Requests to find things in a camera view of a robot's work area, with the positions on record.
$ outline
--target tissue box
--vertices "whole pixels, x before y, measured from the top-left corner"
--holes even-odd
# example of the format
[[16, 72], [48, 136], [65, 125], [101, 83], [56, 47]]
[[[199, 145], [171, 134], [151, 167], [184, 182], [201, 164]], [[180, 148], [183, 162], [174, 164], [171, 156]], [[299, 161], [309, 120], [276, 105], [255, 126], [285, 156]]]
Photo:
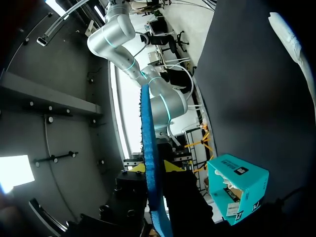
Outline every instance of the tissue box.
[[[207, 162], [209, 192], [225, 220], [234, 225], [256, 211], [262, 204], [269, 172], [232, 155]], [[229, 189], [218, 170], [237, 189]]]

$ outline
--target bright light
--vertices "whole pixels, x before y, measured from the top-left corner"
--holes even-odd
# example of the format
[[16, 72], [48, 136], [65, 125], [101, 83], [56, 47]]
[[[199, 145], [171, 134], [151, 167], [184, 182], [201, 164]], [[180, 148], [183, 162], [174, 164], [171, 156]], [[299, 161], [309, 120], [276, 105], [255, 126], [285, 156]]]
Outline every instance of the bright light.
[[45, 1], [47, 5], [49, 5], [56, 13], [60, 16], [65, 15], [66, 11], [56, 2], [56, 0], [46, 0]]
[[28, 156], [0, 157], [0, 184], [5, 193], [34, 181]]
[[128, 149], [127, 144], [125, 141], [124, 131], [123, 131], [123, 124], [120, 117], [120, 110], [119, 110], [119, 95], [118, 95], [118, 88], [117, 88], [117, 80], [116, 80], [116, 74], [115, 74], [115, 65], [113, 63], [110, 63], [110, 77], [111, 77], [111, 86], [112, 86], [112, 93], [113, 93], [113, 102], [114, 102], [114, 111], [115, 111], [115, 117], [118, 124], [118, 135], [120, 139], [120, 143], [123, 149], [124, 158], [128, 159]]
[[105, 22], [104, 16], [100, 12], [99, 8], [97, 6], [94, 6], [94, 10], [98, 13], [98, 15], [101, 17], [101, 19]]

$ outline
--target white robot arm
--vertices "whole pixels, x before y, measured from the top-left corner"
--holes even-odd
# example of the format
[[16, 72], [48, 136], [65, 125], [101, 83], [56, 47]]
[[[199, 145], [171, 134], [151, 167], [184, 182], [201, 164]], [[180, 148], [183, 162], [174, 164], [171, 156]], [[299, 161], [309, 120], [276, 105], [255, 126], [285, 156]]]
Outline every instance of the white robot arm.
[[137, 60], [122, 46], [135, 37], [129, 11], [130, 5], [124, 0], [109, 3], [106, 24], [88, 38], [88, 48], [96, 56], [110, 60], [140, 85], [149, 84], [154, 96], [151, 105], [155, 130], [166, 129], [173, 118], [187, 112], [187, 101], [179, 90], [160, 77], [153, 66], [141, 71]]

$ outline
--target blue sponge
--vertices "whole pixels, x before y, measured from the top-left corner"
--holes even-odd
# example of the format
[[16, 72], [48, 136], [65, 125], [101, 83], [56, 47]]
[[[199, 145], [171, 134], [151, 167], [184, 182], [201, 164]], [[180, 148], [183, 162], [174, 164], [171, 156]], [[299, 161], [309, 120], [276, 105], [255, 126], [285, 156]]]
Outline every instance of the blue sponge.
[[171, 223], [167, 217], [163, 203], [161, 167], [156, 144], [148, 85], [142, 86], [140, 112], [142, 120], [142, 139], [146, 167], [148, 202], [153, 225], [161, 237], [172, 237]]

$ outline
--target black label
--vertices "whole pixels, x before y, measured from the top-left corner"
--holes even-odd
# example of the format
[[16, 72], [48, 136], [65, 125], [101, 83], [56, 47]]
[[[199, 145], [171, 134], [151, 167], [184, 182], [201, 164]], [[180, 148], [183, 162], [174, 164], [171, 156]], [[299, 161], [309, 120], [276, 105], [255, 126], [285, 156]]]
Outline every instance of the black label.
[[259, 201], [257, 201], [257, 202], [252, 206], [252, 211], [251, 211], [251, 212], [257, 210], [258, 207], [261, 206], [262, 202], [263, 202], [263, 198], [261, 198]]
[[227, 192], [228, 196], [230, 196], [234, 202], [240, 201], [240, 199], [229, 188], [224, 188], [224, 191]]
[[239, 219], [241, 218], [242, 213], [243, 213], [243, 211], [241, 211], [241, 212], [237, 213], [237, 215], [236, 215], [236, 221], [237, 221], [237, 220], [239, 220]]
[[238, 169], [234, 170], [234, 172], [237, 175], [242, 175], [244, 173], [246, 173], [249, 169], [245, 168], [245, 167], [239, 167]]

